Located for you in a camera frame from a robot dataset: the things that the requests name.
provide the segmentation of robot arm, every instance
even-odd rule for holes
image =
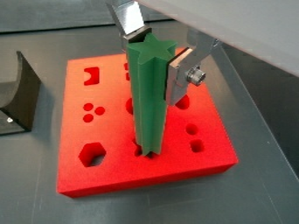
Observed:
[[[145,34],[152,31],[144,25],[139,4],[131,0],[107,0],[107,7],[116,27],[120,32],[121,47],[127,51],[127,44],[144,41]],[[191,84],[199,86],[205,78],[205,73],[200,70],[201,60],[211,54],[221,42],[205,33],[189,28],[187,36],[188,44],[179,55],[169,61],[165,102],[168,105],[183,98],[187,87]]]

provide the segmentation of red foam block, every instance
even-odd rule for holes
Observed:
[[[125,63],[124,54],[68,62],[57,192],[72,198],[211,175],[237,162],[205,85],[168,107],[161,155],[140,156]]]

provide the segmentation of black metal stand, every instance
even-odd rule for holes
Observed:
[[[41,81],[16,52],[18,68],[16,81],[0,83],[0,136],[30,131]]]

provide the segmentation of metal bracket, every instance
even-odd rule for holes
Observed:
[[[30,131],[41,81],[22,54],[16,52],[16,81],[0,83],[0,136]]]
[[[165,102],[168,105],[183,98],[187,93],[189,83],[199,86],[205,78],[205,73],[200,70],[201,60],[211,54],[211,51],[220,47],[221,42],[205,33],[189,28],[187,36],[188,44],[193,46],[185,48],[168,65],[168,78],[165,89]]]

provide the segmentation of green star-shaped peg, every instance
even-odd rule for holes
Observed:
[[[143,155],[161,151],[165,120],[164,88],[167,63],[176,43],[160,41],[148,33],[144,42],[127,45],[127,60],[135,113],[135,139]]]

